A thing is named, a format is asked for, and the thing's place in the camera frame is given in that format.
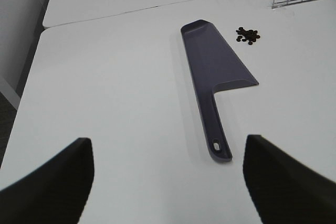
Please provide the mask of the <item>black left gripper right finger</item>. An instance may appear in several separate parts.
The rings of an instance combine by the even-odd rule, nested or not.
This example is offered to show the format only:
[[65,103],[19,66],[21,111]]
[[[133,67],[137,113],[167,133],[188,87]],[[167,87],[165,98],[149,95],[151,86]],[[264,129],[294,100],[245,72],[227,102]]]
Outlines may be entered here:
[[335,182],[261,135],[247,137],[243,175],[262,223],[335,223]]

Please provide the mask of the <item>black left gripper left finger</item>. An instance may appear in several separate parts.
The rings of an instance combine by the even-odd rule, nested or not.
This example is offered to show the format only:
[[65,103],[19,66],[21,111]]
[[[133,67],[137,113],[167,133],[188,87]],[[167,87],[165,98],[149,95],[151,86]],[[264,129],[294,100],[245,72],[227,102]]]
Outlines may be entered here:
[[1,190],[1,223],[78,223],[94,171],[91,139],[76,139]]

